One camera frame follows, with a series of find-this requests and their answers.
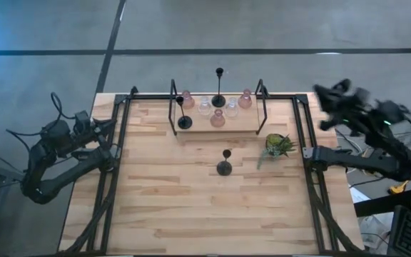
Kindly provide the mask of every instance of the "yellow object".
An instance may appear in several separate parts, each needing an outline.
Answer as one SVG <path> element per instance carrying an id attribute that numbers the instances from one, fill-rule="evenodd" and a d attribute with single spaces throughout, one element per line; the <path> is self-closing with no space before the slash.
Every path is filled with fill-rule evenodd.
<path id="1" fill-rule="evenodd" d="M 397 186 L 391 186 L 388 188 L 388 193 L 390 194 L 396 194 L 396 193 L 402 193 L 405 191 L 405 188 L 407 187 L 409 181 L 405 181 L 404 183 L 401 183 Z"/>

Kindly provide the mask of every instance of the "black candle holder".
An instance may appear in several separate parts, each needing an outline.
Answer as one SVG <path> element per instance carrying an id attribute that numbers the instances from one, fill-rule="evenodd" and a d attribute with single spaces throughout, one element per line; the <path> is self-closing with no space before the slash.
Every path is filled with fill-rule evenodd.
<path id="1" fill-rule="evenodd" d="M 222 176 L 229 176 L 233 171 L 233 166 L 227 160 L 231 156 L 231 151 L 226 149 L 223 151 L 224 161 L 220 161 L 217 165 L 217 172 Z"/>
<path id="2" fill-rule="evenodd" d="M 226 104 L 226 99 L 224 96 L 220 95 L 220 86 L 221 86 L 221 76 L 223 75 L 224 70 L 222 68 L 217 68 L 215 70 L 218 77 L 218 95 L 212 98 L 212 105 L 215 107 L 223 107 Z"/>
<path id="3" fill-rule="evenodd" d="M 176 102 L 182 110 L 182 116 L 178 119 L 177 124 L 181 129 L 189 129 L 193 125 L 193 120 L 189 116 L 185 116 L 183 112 L 183 96 L 177 96 Z"/>

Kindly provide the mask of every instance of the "black floor stripe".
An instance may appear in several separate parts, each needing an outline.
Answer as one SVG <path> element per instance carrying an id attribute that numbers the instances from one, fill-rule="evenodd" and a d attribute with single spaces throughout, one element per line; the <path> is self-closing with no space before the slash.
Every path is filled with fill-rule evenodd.
<path id="1" fill-rule="evenodd" d="M 116 49 L 113 55 L 263 55 L 263 54 L 411 54 L 411 48 L 400 49 Z"/>
<path id="2" fill-rule="evenodd" d="M 0 50 L 0 56 L 95 56 L 106 50 Z"/>
<path id="3" fill-rule="evenodd" d="M 104 57 L 103 66 L 101 67 L 101 72 L 99 74 L 98 84 L 96 86 L 95 93 L 102 93 L 104 90 L 108 68 L 111 65 L 113 48 L 115 47 L 115 43 L 117 41 L 118 29 L 120 28 L 121 18 L 123 16 L 123 10 L 124 10 L 125 4 L 126 4 L 126 0 L 120 0 L 120 3 L 118 4 L 117 13 L 115 15 L 115 20 L 113 21 L 111 38 L 108 40 L 106 55 Z"/>

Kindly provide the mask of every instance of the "wooden tray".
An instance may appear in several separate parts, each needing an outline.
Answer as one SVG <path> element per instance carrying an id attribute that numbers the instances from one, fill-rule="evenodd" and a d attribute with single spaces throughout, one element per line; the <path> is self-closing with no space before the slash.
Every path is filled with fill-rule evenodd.
<path id="1" fill-rule="evenodd" d="M 235 97 L 239 99 L 241 95 L 237 94 L 228 94 L 228 95 L 223 95 L 226 99 L 226 103 L 228 103 L 229 99 L 231 97 Z M 225 106 L 221 108 L 217 108 L 212 106 L 212 111 L 210 112 L 209 115 L 204 116 L 201 115 L 198 111 L 198 106 L 201 103 L 201 97 L 202 96 L 192 96 L 193 99 L 195 100 L 195 106 L 191 109 L 183 109 L 185 112 L 186 116 L 190 116 L 190 118 L 193 120 L 193 125 L 188 128 L 188 129 L 181 129 L 178 127 L 178 119 L 182 116 L 182 111 L 179 105 L 177 105 L 175 102 L 173 102 L 173 105 L 175 104 L 175 113 L 173 116 L 173 122 L 175 124 L 176 131 L 179 133 L 183 132 L 217 132 L 217 131 L 222 131 L 222 132 L 250 132 L 250 131 L 257 131 L 259 129 L 260 123 L 259 123 L 259 117 L 258 117 L 258 105 L 257 105 L 257 100 L 255 95 L 251 95 L 251 101 L 252 105 L 249 109 L 242 109 L 241 107 L 238 106 L 239 112 L 236 117 L 227 117 L 225 113 Z M 212 100 L 213 95 L 207 95 L 209 98 L 209 101 Z M 225 125 L 216 128 L 210 124 L 210 118 L 213 116 L 213 112 L 216 109 L 221 109 L 223 111 L 223 115 L 226 119 Z"/>

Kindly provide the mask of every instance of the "black metal frame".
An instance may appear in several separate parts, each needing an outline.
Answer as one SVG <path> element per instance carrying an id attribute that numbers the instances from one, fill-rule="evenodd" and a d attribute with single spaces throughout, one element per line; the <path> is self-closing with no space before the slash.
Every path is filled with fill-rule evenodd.
<path id="1" fill-rule="evenodd" d="M 176 128 L 174 126 L 174 122 L 172 120 L 172 105 L 173 100 L 177 97 L 177 87 L 176 87 L 176 82 L 171 79 L 171 92 L 169 93 L 169 114 L 168 114 L 168 119 L 169 119 L 169 123 L 171 124 L 171 128 L 172 128 L 172 132 L 174 133 L 174 136 L 177 136 L 177 131 Z M 263 110 L 264 110 L 264 119 L 261 122 L 261 125 L 259 127 L 259 129 L 256 131 L 256 134 L 259 135 L 261 129 L 263 128 L 265 121 L 267 121 L 268 119 L 268 111 L 266 109 L 265 106 L 265 100 L 267 99 L 269 93 L 268 90 L 266 89 L 266 87 L 264 86 L 263 80 L 260 79 L 258 81 L 258 85 L 256 86 L 256 90 L 255 90 L 255 96 L 257 99 L 261 99 L 263 100 Z"/>
<path id="2" fill-rule="evenodd" d="M 172 80 L 170 94 L 137 94 L 137 93 L 138 93 L 137 88 L 133 87 L 130 94 L 128 95 L 118 94 L 115 96 L 113 110 L 112 110 L 113 118 L 117 117 L 119 106 L 124 102 L 124 111 L 123 111 L 123 118 L 121 122 L 121 130 L 120 130 L 120 135 L 118 137 L 118 154 L 116 158 L 118 163 L 116 164 L 116 168 L 112 171 L 111 186 L 108 190 L 107 197 L 104 199 L 103 203 L 101 203 L 101 201 L 103 199 L 103 194 L 104 194 L 104 184 L 106 182 L 106 174 L 102 173 L 100 176 L 98 186 L 97 186 L 98 190 L 96 193 L 95 206 L 93 210 L 93 218 L 91 219 L 90 223 L 87 225 L 84 232 L 82 233 L 82 235 L 84 235 L 85 232 L 88 232 L 87 237 L 86 237 L 86 239 L 88 239 L 86 251 L 80 252 L 81 247 L 78 247 L 75 249 L 74 252 L 63 252 L 62 251 L 62 252 L 56 253 L 54 256 L 105 256 L 106 255 L 108 237 L 109 237 L 110 228 L 111 228 L 113 202 L 115 199 L 114 196 L 116 192 L 116 185 L 118 181 L 118 173 L 119 173 L 119 167 L 120 167 L 120 162 L 121 162 L 121 149 L 123 148 L 123 144 L 124 144 L 125 132 L 126 132 L 125 127 L 128 122 L 131 100 L 159 100 L 159 99 L 169 100 L 169 111 L 171 112 L 172 104 L 173 104 L 172 99 L 174 96 L 173 93 L 177 95 L 177 90 L 176 90 L 175 81 Z M 297 130 L 298 130 L 300 149 L 302 150 L 304 147 L 306 147 L 306 142 L 305 142 L 305 136 L 303 132 L 303 125 L 302 125 L 302 121 L 300 117 L 299 104 L 302 104 L 304 108 L 311 145 L 312 147 L 317 146 L 314 126 L 313 126 L 312 117 L 310 114 L 310 107 L 309 107 L 308 98 L 306 94 L 269 95 L 266 87 L 263 85 L 263 81 L 259 80 L 255 95 L 257 99 L 263 100 L 264 112 L 265 112 L 265 118 L 264 118 L 263 123 L 260 126 L 260 129 L 258 130 L 258 133 L 262 129 L 267 119 L 267 109 L 265 107 L 265 101 L 266 100 L 268 101 L 269 100 L 290 100 L 293 105 L 293 112 L 295 115 L 295 122 L 296 122 Z M 173 127 L 173 122 L 170 116 L 169 116 L 169 120 Z M 114 136 L 114 132 L 112 132 L 109 135 L 108 137 L 109 142 L 113 142 L 113 136 Z M 319 254 L 331 253 L 332 251 L 336 252 L 338 251 L 337 238 L 335 234 L 333 233 L 331 227 L 329 226 L 328 226 L 328 229 L 329 229 L 330 241 L 332 242 L 331 243 L 332 251 L 325 249 L 325 241 L 323 238 L 323 231 L 321 228 L 320 217 L 318 215 L 318 208 L 313 202 L 313 198 L 316 197 L 315 185 L 313 183 L 313 172 L 305 165 L 304 158 L 303 160 L 304 160 L 304 172 L 305 172 L 305 177 L 306 177 L 307 190 L 308 190 L 308 195 L 310 199 L 310 207 L 312 211 L 313 227 L 315 229 L 315 237 L 316 237 L 316 241 L 318 245 Z M 330 212 L 330 203 L 329 203 L 328 191 L 326 189 L 324 176 L 322 173 L 317 173 L 317 176 L 318 176 L 318 183 L 320 185 L 320 197 L 323 201 L 324 206 Z M 98 250 L 95 250 L 94 242 L 96 239 L 96 225 L 99 219 L 103 215 L 103 210 L 106 211 L 106 217 L 105 217 L 105 221 L 103 225 L 103 236 L 101 239 L 100 248 Z"/>

